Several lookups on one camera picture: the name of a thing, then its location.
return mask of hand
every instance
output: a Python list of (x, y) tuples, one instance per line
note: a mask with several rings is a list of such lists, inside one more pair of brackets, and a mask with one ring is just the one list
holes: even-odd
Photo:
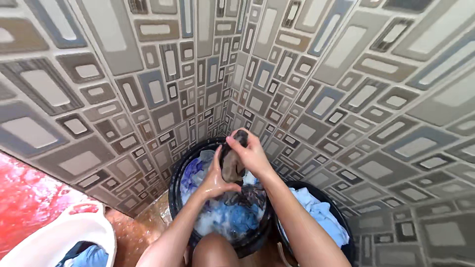
[(239, 155), (245, 168), (258, 179), (265, 178), (266, 174), (274, 173), (259, 138), (245, 128), (239, 130), (246, 131), (248, 134), (247, 148), (233, 138), (238, 130), (233, 131), (231, 136), (226, 137), (226, 142)]
[(241, 187), (235, 183), (226, 183), (221, 176), (221, 168), (219, 166), (219, 154), (222, 146), (220, 145), (214, 153), (213, 162), (209, 166), (208, 174), (199, 185), (197, 191), (206, 199), (214, 198), (222, 195), (226, 191), (241, 192)]

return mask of tiled wall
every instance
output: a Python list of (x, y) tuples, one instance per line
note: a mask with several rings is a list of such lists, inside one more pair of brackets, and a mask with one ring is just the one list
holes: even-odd
[(0, 28), (2, 150), (130, 216), (246, 127), (361, 266), (475, 263), (472, 0), (0, 0)]
[(245, 7), (0, 0), (1, 149), (135, 217), (224, 133)]
[(360, 266), (475, 266), (475, 2), (253, 0), (228, 132), (349, 218)]

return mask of red floor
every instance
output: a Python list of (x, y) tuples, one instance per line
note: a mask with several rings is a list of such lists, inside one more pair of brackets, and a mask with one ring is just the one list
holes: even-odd
[(0, 153), (0, 259), (30, 234), (88, 197)]

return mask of brown floor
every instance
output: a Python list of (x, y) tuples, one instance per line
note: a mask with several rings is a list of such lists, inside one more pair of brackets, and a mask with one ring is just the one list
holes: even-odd
[[(148, 245), (160, 237), (161, 233), (171, 224), (168, 192), (161, 195), (136, 219), (116, 210), (109, 210), (105, 216), (115, 229), (117, 238), (114, 267), (134, 267)], [(256, 253), (240, 259), (240, 266), (285, 267), (277, 252), (274, 239), (270, 238)]]

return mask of blue cloth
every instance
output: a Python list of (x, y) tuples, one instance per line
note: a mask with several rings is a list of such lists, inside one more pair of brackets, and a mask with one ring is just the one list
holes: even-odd
[(306, 187), (299, 190), (295, 190), (294, 188), (289, 189), (305, 210), (325, 229), (339, 247), (348, 244), (350, 237), (345, 228), (343, 228), (335, 216), (331, 214), (329, 203), (320, 202), (309, 193)]
[(98, 245), (93, 245), (84, 250), (73, 259), (71, 267), (105, 267), (109, 255)]

